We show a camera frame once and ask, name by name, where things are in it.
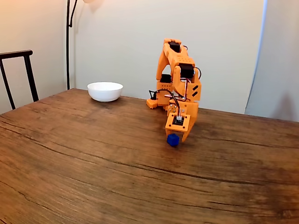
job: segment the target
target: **orange robotic arm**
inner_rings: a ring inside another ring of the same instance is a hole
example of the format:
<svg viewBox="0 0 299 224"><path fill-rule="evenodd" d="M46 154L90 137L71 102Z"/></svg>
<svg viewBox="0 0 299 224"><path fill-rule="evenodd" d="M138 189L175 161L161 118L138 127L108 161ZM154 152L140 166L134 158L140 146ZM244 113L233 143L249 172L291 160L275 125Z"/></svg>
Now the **orange robotic arm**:
<svg viewBox="0 0 299 224"><path fill-rule="evenodd" d="M171 67L170 75L162 74L167 65ZM198 103L195 101L200 100L199 72L181 41L164 40L156 74L157 91L150 91L153 95L147 100L147 105L151 109L163 106L167 110L167 136L172 132L182 132L182 141L185 141L189 135L198 113Z"/></svg>

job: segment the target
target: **black lamp pole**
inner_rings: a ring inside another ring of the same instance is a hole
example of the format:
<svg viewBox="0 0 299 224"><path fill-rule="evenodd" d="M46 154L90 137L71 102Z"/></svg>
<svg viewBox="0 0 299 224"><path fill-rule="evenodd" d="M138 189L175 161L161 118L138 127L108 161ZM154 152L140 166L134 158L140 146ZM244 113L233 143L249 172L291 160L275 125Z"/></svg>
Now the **black lamp pole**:
<svg viewBox="0 0 299 224"><path fill-rule="evenodd" d="M67 0L67 12L66 12L66 82L67 89L70 89L70 27L73 26L73 16L76 9L77 1L75 1L73 12L71 14L70 22L70 0Z"/></svg>

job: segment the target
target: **blue cube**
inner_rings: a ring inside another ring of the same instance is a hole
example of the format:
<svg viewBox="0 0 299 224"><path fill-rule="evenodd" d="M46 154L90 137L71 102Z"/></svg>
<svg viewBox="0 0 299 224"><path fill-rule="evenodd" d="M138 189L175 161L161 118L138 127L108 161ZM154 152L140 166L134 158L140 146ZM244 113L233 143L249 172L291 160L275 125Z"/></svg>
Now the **blue cube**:
<svg viewBox="0 0 299 224"><path fill-rule="evenodd" d="M167 143L175 147L179 144L179 137L176 134L170 134L167 137Z"/></svg>

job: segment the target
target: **white wall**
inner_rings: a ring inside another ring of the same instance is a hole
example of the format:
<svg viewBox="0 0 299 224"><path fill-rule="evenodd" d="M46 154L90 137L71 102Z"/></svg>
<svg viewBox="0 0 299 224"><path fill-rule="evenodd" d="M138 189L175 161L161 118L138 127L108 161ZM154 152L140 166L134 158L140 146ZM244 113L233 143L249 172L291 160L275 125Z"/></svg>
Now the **white wall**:
<svg viewBox="0 0 299 224"><path fill-rule="evenodd" d="M33 50L31 64L39 98L66 89L64 30L66 1L1 0L0 52ZM3 61L17 107L32 102L23 58ZM0 114L11 110L0 76Z"/></svg>
<svg viewBox="0 0 299 224"><path fill-rule="evenodd" d="M247 114L299 121L299 1L269 0Z"/></svg>
<svg viewBox="0 0 299 224"><path fill-rule="evenodd" d="M262 14L263 0L78 1L76 86L113 81L148 98L164 38L176 38L202 70L200 107L244 113Z"/></svg>

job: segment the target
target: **chair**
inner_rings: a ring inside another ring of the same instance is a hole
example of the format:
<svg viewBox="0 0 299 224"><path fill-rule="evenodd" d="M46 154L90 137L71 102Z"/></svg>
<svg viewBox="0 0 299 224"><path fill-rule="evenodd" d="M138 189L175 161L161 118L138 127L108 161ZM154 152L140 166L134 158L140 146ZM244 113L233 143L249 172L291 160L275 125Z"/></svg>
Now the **chair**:
<svg viewBox="0 0 299 224"><path fill-rule="evenodd" d="M3 66L2 60L9 59L9 58L15 58L15 57L24 57L28 81L29 81L29 85L30 85L30 90L31 90L33 101L35 102L35 101L38 101L38 95L37 95L37 91L36 91L36 84L35 84L34 78L33 78L32 67L31 67L31 63L30 63L30 55L32 55L32 54L33 54L33 51L31 51L31 50L0 53L0 69L1 69L2 76L3 76L3 81L4 81L6 91L7 91L9 102L10 102L10 105L13 110L15 109L14 100L13 100L13 97L11 95L11 92L10 92L10 89L8 86L8 82L7 82L7 78L6 78L6 74L4 71L4 66Z"/></svg>

